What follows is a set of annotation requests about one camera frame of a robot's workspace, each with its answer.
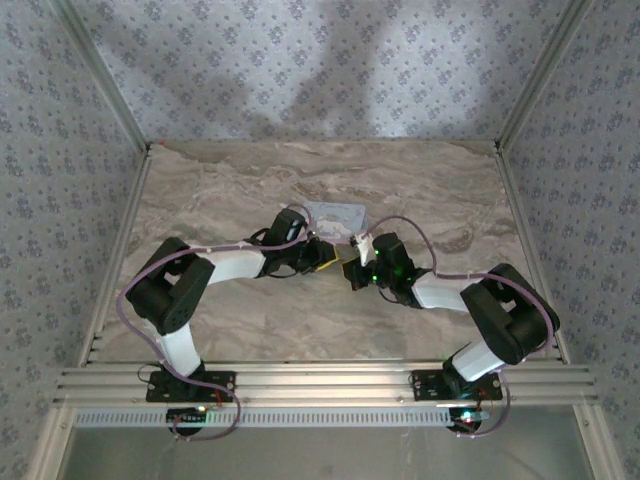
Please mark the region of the light blue cartoon tin box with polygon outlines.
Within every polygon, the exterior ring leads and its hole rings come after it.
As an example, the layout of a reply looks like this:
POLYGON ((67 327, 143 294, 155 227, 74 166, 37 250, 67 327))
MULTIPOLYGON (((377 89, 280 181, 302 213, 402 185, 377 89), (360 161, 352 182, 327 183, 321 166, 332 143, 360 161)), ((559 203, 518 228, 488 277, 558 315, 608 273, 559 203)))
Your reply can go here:
POLYGON ((305 202, 288 208, 307 222, 302 230, 334 245, 346 245, 356 234, 367 230, 366 207, 361 204, 305 202))

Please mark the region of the black controller board with LED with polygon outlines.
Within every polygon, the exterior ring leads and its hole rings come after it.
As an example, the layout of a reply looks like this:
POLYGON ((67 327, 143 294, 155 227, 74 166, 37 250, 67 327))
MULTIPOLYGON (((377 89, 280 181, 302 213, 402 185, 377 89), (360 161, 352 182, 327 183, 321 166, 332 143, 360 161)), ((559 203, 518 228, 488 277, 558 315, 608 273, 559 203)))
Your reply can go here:
POLYGON ((465 435, 476 434, 482 423, 489 420, 491 414, 481 408, 454 407, 449 409, 451 424, 448 429, 465 435))
POLYGON ((167 424, 201 424, 206 418, 207 410, 204 407, 170 408, 165 414, 167 424))

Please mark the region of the long aluminium mounting rail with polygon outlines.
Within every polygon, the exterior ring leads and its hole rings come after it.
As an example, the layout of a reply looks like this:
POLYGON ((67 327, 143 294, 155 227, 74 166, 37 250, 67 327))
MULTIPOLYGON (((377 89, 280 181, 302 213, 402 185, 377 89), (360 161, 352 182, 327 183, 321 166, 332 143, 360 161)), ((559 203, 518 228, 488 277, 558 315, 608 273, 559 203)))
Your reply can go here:
MULTIPOLYGON (((234 371, 242 404, 249 407, 393 407, 414 402, 409 376, 437 362, 312 361, 210 362, 209 370, 234 371)), ((145 369, 133 363, 92 363, 65 369, 53 394, 68 406, 139 406, 145 369)), ((584 365, 532 360, 503 371, 516 406, 595 404, 594 377, 584 365)))

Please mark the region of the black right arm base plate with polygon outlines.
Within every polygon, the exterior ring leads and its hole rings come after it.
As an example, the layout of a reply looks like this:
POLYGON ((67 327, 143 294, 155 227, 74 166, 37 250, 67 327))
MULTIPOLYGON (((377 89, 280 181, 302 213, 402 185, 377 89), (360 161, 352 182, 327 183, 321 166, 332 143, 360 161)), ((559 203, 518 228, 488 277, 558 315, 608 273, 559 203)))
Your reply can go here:
POLYGON ((453 370, 413 370, 408 381, 416 401, 503 399, 501 381, 496 373, 467 381, 453 370))

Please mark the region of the aluminium side rail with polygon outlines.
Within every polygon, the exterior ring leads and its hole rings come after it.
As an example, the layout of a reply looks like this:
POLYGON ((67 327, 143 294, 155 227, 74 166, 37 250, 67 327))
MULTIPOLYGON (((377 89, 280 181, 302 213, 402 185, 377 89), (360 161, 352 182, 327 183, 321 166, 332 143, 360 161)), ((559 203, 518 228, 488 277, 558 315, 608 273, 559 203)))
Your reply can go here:
POLYGON ((501 150, 496 151, 496 162, 520 236, 522 249, 531 278, 531 284, 547 301, 547 303, 559 314, 560 310, 555 305, 553 295, 542 269, 535 237, 529 225, 528 217, 526 215, 523 201, 519 195, 511 165, 509 164, 507 156, 501 150))
POLYGON ((102 332, 105 316, 108 313, 110 305, 115 302, 114 292, 116 284, 129 245, 129 236, 150 168, 150 150, 151 147, 148 146, 140 157, 140 163, 133 179, 133 184, 121 217, 119 230, 109 257, 106 274, 98 291, 93 311, 89 317, 88 329, 77 361, 77 367, 79 368, 84 368, 89 364, 93 341, 96 339, 96 335, 102 332))

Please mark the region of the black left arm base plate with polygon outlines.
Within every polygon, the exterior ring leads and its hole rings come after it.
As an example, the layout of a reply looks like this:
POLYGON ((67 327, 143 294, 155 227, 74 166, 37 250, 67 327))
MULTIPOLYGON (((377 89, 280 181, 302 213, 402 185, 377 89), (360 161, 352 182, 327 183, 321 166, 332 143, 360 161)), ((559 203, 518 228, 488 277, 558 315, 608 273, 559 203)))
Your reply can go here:
MULTIPOLYGON (((236 373, 234 371, 200 371, 191 379, 214 383, 235 391, 236 373)), ((216 389, 183 382, 165 370, 152 372, 148 380, 146 401, 150 403, 232 403, 232 396, 216 389)))

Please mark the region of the aluminium corner post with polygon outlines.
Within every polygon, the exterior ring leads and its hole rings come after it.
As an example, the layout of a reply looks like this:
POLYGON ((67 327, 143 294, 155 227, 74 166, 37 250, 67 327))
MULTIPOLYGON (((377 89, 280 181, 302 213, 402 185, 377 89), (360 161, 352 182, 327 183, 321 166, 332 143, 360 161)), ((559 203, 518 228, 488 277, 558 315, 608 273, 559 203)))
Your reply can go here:
POLYGON ((567 0, 531 72, 527 75, 516 102, 495 138, 498 154, 506 153, 514 144, 594 2, 595 0, 567 0))
POLYGON ((124 133, 139 150, 146 152, 148 142, 76 7, 71 0, 47 0, 47 2, 87 66, 124 133))

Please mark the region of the aluminium frame leg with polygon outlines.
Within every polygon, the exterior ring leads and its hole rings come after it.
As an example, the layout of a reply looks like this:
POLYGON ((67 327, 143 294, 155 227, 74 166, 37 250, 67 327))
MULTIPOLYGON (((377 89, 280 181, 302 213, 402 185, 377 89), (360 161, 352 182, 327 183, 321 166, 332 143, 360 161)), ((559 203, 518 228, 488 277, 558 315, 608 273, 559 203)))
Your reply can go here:
POLYGON ((76 409, 58 406, 45 417, 25 480, 56 480, 71 436, 76 409))
POLYGON ((600 405, 574 405, 573 411, 595 480, 626 480, 600 405))

